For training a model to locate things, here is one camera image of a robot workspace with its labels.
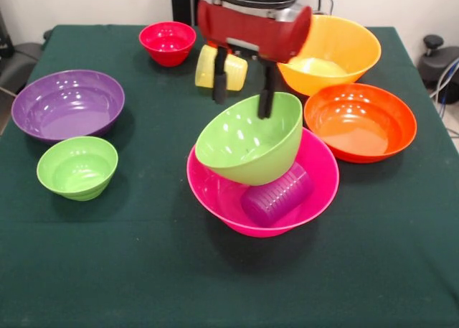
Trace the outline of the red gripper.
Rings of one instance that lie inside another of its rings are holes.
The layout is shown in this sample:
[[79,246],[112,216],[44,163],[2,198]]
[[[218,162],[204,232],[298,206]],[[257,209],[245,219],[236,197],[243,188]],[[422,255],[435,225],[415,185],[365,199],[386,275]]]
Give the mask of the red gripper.
[[199,0],[199,29],[206,39],[218,45],[213,101],[223,104],[227,95],[226,48],[248,50],[263,59],[264,85],[257,116],[269,118],[275,94],[276,62],[287,63],[300,52],[312,19],[312,8],[297,0]]

